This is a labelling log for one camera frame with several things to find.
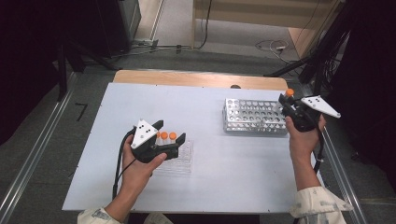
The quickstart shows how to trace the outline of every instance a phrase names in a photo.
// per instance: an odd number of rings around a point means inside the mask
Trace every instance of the person's left hand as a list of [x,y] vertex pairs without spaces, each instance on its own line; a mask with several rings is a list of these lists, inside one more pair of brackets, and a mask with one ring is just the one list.
[[[122,152],[122,169],[125,169],[131,161],[134,160],[134,154],[132,153],[131,144],[134,140],[134,136],[130,135],[123,146]],[[143,188],[149,182],[149,178],[152,175],[152,172],[159,167],[163,161],[166,159],[166,153],[162,153],[155,157],[149,163],[143,163],[141,161],[134,161],[134,163],[128,167],[124,173],[122,174],[122,184],[120,187],[120,191],[128,190],[134,191],[137,194],[140,194]]]

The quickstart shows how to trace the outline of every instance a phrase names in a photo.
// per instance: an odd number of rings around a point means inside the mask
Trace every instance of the patterned sleeve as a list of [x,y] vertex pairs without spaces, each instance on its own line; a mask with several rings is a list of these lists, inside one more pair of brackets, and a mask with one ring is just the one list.
[[353,207],[323,187],[302,189],[296,194],[296,203],[290,209],[293,217],[300,219],[299,224],[344,224],[341,211]]
[[88,209],[78,214],[78,224],[120,224],[104,208]]

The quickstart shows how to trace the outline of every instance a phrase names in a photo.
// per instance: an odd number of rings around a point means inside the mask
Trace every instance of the hand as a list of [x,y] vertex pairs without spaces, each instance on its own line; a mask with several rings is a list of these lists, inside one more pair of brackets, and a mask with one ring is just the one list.
[[[134,154],[132,153],[131,144],[134,140],[134,136],[130,135],[125,141],[122,151],[122,169],[125,169],[133,160]],[[159,167],[166,159],[166,153],[162,153],[155,157],[149,163],[143,163],[138,160],[128,167],[122,174],[122,184],[120,191],[122,190],[133,190],[140,194],[143,188],[149,182],[149,178],[152,172]]]
[[[323,132],[326,120],[320,115],[318,126]],[[286,128],[290,133],[290,156],[292,160],[310,161],[312,151],[318,144],[318,131],[312,130],[306,133],[300,133],[295,129],[291,117],[286,117]]]
[[[130,135],[125,140],[122,151],[122,169],[125,169],[133,160],[131,144],[134,136]],[[149,182],[152,172],[166,159],[166,153],[155,157],[149,163],[134,161],[122,174],[120,192],[116,198],[105,208],[107,213],[118,222],[123,222],[128,216],[137,196]]]

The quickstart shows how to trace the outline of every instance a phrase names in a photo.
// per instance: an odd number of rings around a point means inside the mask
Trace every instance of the forearm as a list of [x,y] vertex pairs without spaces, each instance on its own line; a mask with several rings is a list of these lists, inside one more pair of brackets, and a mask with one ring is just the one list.
[[297,190],[321,186],[309,159],[292,158]]
[[134,190],[121,189],[105,210],[111,217],[122,223],[134,206],[137,196],[138,193]]

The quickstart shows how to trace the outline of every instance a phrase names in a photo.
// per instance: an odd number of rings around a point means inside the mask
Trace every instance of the person's right hand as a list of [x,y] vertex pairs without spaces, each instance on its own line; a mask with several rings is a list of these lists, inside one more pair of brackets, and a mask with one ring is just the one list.
[[[326,120],[320,115],[318,126],[323,132]],[[318,144],[318,131],[312,130],[306,133],[300,133],[295,127],[291,117],[286,117],[286,128],[290,133],[290,156],[292,160],[311,160],[312,151]]]

